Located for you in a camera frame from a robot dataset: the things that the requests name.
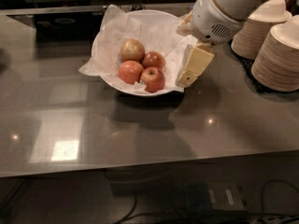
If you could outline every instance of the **apple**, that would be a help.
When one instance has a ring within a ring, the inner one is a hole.
[[[143,44],[135,39],[127,39],[121,45],[121,61],[136,61],[140,62],[143,60],[145,56],[145,48]]]
[[[158,51],[149,51],[143,61],[142,65],[144,68],[150,67],[150,66],[155,66],[160,69],[164,69],[166,65],[166,60],[162,54],[160,54]]]
[[[126,61],[119,67],[119,78],[127,84],[134,85],[135,82],[139,82],[143,70],[144,68],[141,63]]]
[[[151,93],[164,89],[165,76],[162,69],[154,66],[144,69],[140,77],[140,83],[145,84],[145,91]]]

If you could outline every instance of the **gray floor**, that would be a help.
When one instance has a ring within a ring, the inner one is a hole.
[[[263,193],[265,213],[294,215],[299,214],[299,193],[294,188],[299,188],[298,164],[297,154],[264,155],[34,175],[12,203],[10,217],[0,223],[114,223],[133,207],[133,192],[137,193],[133,215],[157,212],[161,217],[124,223],[179,218],[178,211],[185,215],[184,185],[193,182],[236,183],[244,191],[249,211],[261,213],[261,191],[272,180]],[[18,180],[0,179],[1,199]]]

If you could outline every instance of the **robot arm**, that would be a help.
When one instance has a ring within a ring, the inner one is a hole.
[[[222,44],[241,30],[243,21],[268,0],[197,0],[194,4],[192,34],[201,41]]]

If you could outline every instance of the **table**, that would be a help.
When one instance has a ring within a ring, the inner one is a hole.
[[[229,45],[184,93],[126,95],[78,70],[90,39],[0,16],[0,176],[299,149],[299,93],[259,94]]]

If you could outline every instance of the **white paper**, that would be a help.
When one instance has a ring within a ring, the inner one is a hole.
[[[170,91],[183,92],[183,88],[176,86],[176,79],[185,48],[188,44],[195,45],[197,39],[191,35],[179,35],[177,29],[181,23],[180,18],[164,12],[142,10],[125,13],[111,5],[93,42],[92,57],[79,72],[87,76],[99,76],[115,89],[134,95],[155,96]],[[149,93],[144,91],[144,85],[129,85],[119,79],[121,44],[129,38],[141,41],[146,52],[156,50],[165,57],[166,82],[162,91]]]

